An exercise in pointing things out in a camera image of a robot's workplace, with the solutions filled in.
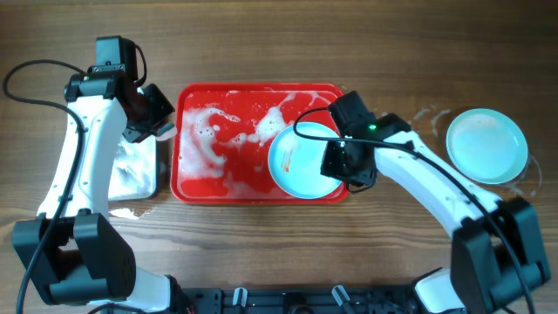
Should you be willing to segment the light blue plate bottom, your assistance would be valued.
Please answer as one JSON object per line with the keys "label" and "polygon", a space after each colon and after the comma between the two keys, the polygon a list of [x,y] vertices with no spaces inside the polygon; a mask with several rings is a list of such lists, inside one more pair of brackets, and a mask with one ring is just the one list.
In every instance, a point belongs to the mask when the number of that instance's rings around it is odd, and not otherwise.
{"label": "light blue plate bottom", "polygon": [[273,139],[268,153],[269,173],[275,184],[288,195],[314,200],[341,187],[341,181],[321,174],[327,142],[298,136],[293,126]]}

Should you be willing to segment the light blue plate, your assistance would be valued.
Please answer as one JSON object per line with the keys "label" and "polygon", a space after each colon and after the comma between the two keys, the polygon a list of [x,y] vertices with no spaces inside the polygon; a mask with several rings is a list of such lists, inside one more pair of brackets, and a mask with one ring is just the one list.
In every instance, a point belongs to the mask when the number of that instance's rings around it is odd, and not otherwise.
{"label": "light blue plate", "polygon": [[468,178],[500,185],[520,175],[528,161],[524,133],[505,114],[476,108],[459,114],[446,132],[453,165]]}
{"label": "light blue plate", "polygon": [[275,184],[288,195],[314,200],[341,187],[341,181],[321,174],[327,142],[298,136],[293,126],[273,139],[268,153],[269,173]]}

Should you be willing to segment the light blue plate top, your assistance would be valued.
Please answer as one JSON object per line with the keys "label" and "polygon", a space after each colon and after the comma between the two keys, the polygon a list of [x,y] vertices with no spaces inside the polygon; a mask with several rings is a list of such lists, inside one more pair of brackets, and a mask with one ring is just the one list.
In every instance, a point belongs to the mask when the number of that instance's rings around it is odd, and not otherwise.
{"label": "light blue plate top", "polygon": [[476,108],[459,114],[446,132],[453,165],[468,178],[500,185],[520,175],[528,161],[524,133],[505,114]]}

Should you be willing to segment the pink sponge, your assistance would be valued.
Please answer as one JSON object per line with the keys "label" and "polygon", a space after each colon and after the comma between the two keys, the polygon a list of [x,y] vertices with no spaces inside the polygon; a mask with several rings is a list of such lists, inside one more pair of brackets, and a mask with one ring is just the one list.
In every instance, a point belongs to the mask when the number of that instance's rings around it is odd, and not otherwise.
{"label": "pink sponge", "polygon": [[166,141],[172,139],[177,134],[177,128],[173,123],[166,123],[156,135],[157,141]]}

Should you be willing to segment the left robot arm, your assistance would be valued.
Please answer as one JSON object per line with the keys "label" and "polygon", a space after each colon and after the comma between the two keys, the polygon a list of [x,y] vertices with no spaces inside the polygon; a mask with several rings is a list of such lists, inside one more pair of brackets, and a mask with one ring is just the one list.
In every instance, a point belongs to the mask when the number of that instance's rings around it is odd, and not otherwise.
{"label": "left robot arm", "polygon": [[24,268],[17,312],[34,286],[48,305],[88,305],[93,312],[191,313],[194,304],[172,276],[140,268],[109,221],[108,195],[119,143],[176,133],[174,108],[146,82],[146,61],[132,40],[102,37],[96,61],[75,69],[61,106],[65,141],[51,187],[32,220],[18,222],[12,243]]}

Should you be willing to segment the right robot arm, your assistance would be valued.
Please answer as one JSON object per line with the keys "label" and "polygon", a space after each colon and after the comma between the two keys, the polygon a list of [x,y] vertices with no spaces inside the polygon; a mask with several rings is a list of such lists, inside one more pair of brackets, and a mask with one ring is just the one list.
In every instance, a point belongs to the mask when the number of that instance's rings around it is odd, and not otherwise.
{"label": "right robot arm", "polygon": [[424,313],[493,313],[551,278],[534,207],[470,182],[434,154],[410,125],[377,118],[356,92],[327,106],[340,139],[328,142],[321,173],[358,188],[383,174],[409,192],[452,239],[451,265],[423,276],[414,295]]}

